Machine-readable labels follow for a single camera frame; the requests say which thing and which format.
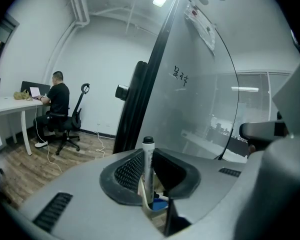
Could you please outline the long white curved desk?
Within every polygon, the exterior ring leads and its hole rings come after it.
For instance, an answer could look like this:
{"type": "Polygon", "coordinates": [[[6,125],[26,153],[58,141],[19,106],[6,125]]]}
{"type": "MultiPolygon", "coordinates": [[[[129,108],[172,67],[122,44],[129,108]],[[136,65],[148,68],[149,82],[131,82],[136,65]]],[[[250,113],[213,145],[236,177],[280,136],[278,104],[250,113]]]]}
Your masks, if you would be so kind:
{"type": "Polygon", "coordinates": [[[36,99],[27,101],[24,99],[15,99],[14,97],[0,97],[0,116],[20,112],[20,122],[24,145],[29,156],[32,155],[32,151],[27,134],[26,111],[31,109],[37,109],[42,106],[47,107],[50,105],[43,104],[41,101],[36,99]]]}

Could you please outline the pink laptop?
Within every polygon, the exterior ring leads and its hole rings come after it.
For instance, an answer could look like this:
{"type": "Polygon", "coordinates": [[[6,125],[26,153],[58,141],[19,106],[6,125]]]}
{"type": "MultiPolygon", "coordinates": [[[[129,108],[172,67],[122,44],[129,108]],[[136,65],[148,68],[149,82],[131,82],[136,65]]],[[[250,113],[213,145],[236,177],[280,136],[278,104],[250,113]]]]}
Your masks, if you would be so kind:
{"type": "Polygon", "coordinates": [[[38,87],[31,86],[29,89],[33,99],[38,100],[41,97],[40,89],[38,87]]]}

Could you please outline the glass whiteboard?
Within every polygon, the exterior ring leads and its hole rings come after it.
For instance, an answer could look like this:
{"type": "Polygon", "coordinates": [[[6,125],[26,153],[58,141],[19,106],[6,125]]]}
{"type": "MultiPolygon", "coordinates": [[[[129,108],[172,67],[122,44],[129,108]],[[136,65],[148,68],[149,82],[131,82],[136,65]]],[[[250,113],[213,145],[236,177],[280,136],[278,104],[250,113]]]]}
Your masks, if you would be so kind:
{"type": "Polygon", "coordinates": [[[276,0],[179,0],[136,145],[245,162],[240,126],[276,119],[299,59],[276,0]],[[215,25],[215,56],[184,18],[190,2],[215,25]]]}

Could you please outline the olive green bag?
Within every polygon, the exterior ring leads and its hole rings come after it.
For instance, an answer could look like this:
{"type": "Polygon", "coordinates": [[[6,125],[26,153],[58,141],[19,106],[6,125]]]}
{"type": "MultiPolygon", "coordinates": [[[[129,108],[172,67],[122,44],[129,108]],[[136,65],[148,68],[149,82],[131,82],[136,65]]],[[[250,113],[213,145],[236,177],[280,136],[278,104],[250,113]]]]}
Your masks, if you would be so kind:
{"type": "Polygon", "coordinates": [[[32,101],[33,98],[30,95],[30,93],[25,89],[24,91],[21,92],[15,92],[13,94],[13,97],[15,100],[25,100],[25,101],[32,101]]]}

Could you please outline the white ceiling pipe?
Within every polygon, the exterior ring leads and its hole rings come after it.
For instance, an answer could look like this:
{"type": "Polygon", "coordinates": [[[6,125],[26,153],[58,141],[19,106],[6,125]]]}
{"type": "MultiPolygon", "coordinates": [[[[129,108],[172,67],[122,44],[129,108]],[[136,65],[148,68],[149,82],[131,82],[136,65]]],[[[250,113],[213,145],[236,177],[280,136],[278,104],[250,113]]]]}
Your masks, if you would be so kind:
{"type": "Polygon", "coordinates": [[[75,25],[84,28],[90,23],[87,0],[70,0],[75,17],[75,25]]]}

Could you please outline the black capped whiteboard marker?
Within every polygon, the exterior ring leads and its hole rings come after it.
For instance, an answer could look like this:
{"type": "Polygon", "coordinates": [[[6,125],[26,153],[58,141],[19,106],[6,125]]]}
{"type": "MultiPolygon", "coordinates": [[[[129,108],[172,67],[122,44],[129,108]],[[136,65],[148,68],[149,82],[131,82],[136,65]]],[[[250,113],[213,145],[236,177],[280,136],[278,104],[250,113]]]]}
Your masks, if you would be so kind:
{"type": "Polygon", "coordinates": [[[144,154],[144,190],[148,207],[153,209],[154,202],[154,169],[153,154],[155,150],[155,142],[152,136],[143,138],[142,149],[144,154]]]}

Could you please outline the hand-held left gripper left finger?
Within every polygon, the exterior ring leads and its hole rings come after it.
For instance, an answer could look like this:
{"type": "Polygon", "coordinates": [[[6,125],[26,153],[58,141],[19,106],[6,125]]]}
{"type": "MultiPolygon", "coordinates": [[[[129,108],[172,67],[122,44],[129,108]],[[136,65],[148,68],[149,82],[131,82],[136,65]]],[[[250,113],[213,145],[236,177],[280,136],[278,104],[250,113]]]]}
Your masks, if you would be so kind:
{"type": "Polygon", "coordinates": [[[121,205],[100,186],[103,169],[132,154],[120,152],[76,165],[33,194],[16,210],[5,204],[5,212],[21,231],[16,240],[163,240],[140,206],[121,205]],[[37,215],[59,193],[72,199],[51,232],[34,224],[37,215]]]}

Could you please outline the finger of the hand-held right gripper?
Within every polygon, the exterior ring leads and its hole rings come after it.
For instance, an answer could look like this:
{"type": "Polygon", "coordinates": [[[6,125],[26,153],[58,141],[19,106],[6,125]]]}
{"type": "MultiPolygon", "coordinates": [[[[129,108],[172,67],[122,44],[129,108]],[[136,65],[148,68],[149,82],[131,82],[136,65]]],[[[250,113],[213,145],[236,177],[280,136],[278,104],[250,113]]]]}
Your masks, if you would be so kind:
{"type": "Polygon", "coordinates": [[[294,73],[272,98],[282,119],[243,123],[239,134],[246,140],[274,141],[284,136],[300,136],[300,62],[294,73]]]}

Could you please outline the white marker tray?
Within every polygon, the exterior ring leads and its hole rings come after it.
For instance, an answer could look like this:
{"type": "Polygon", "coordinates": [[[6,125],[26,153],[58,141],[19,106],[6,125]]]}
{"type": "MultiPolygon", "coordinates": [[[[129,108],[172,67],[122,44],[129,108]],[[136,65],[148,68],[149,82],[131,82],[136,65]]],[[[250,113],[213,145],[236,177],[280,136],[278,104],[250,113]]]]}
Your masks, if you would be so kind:
{"type": "MultiPolygon", "coordinates": [[[[154,199],[160,199],[160,200],[167,201],[168,206],[169,206],[169,198],[168,198],[168,195],[166,193],[164,193],[165,191],[166,191],[166,189],[164,188],[164,186],[162,185],[162,183],[160,182],[158,177],[156,175],[154,175],[154,195],[153,195],[153,197],[154,197],[154,199]]],[[[161,210],[153,210],[153,209],[149,208],[149,206],[147,204],[146,194],[145,194],[144,176],[143,175],[141,176],[139,183],[138,183],[137,194],[139,197],[141,197],[142,211],[145,213],[145,215],[149,219],[152,220],[156,217],[167,214],[168,206],[161,210]]]]}

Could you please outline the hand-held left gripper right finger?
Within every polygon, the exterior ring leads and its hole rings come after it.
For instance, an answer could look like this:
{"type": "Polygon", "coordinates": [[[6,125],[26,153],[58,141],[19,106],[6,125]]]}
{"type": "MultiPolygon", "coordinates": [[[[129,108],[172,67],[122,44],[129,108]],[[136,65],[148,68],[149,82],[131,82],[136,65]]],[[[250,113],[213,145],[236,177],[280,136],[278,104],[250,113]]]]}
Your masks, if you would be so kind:
{"type": "Polygon", "coordinates": [[[167,190],[166,240],[235,240],[247,199],[250,160],[227,161],[155,149],[154,170],[167,190]]]}

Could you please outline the crumpled paper sheet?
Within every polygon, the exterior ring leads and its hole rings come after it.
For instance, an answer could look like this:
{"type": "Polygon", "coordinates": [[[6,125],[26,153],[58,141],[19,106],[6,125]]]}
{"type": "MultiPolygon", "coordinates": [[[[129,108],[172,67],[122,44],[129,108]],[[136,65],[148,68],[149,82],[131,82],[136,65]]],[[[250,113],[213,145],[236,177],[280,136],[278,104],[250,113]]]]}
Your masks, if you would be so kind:
{"type": "Polygon", "coordinates": [[[184,18],[190,23],[205,45],[209,48],[213,56],[215,56],[216,45],[216,28],[215,25],[204,15],[203,12],[195,5],[189,2],[184,10],[184,18]]]}

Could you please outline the black stand knob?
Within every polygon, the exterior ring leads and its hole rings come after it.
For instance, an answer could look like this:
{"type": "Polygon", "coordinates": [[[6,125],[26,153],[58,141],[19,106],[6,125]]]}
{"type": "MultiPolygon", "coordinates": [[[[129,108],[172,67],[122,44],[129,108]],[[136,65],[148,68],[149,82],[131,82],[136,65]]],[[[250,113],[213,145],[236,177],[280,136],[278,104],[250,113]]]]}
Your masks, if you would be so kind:
{"type": "Polygon", "coordinates": [[[121,101],[126,101],[129,94],[129,87],[119,84],[115,91],[115,97],[121,101]]]}

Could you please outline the large whiteboard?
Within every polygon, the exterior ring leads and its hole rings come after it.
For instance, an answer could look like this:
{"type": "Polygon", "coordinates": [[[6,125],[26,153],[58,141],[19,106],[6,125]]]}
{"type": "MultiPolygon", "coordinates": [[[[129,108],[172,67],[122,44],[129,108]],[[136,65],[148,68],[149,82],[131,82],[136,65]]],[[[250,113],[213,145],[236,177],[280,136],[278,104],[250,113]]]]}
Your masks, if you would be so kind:
{"type": "Polygon", "coordinates": [[[121,112],[113,153],[136,147],[146,109],[164,55],[180,0],[173,0],[161,27],[148,62],[138,61],[129,84],[129,92],[121,112]]]}

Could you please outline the black office chair with headrest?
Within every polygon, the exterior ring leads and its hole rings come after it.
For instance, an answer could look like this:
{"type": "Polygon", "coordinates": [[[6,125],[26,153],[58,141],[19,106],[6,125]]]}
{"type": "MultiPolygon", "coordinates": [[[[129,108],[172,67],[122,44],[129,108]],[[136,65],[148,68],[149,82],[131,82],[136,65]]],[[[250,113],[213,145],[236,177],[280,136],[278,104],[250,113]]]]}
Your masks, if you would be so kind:
{"type": "Polygon", "coordinates": [[[61,152],[61,150],[64,148],[64,146],[69,143],[76,147],[76,151],[80,151],[80,146],[72,141],[72,139],[80,140],[79,135],[70,135],[70,132],[77,132],[81,129],[81,111],[82,109],[79,108],[81,101],[90,90],[90,84],[84,83],[81,86],[81,94],[80,97],[76,103],[76,106],[74,108],[74,111],[71,116],[66,116],[65,114],[60,113],[50,113],[49,115],[52,118],[52,125],[55,130],[58,130],[60,133],[62,133],[62,136],[57,136],[55,140],[60,140],[60,144],[55,152],[55,155],[58,156],[61,152]]]}

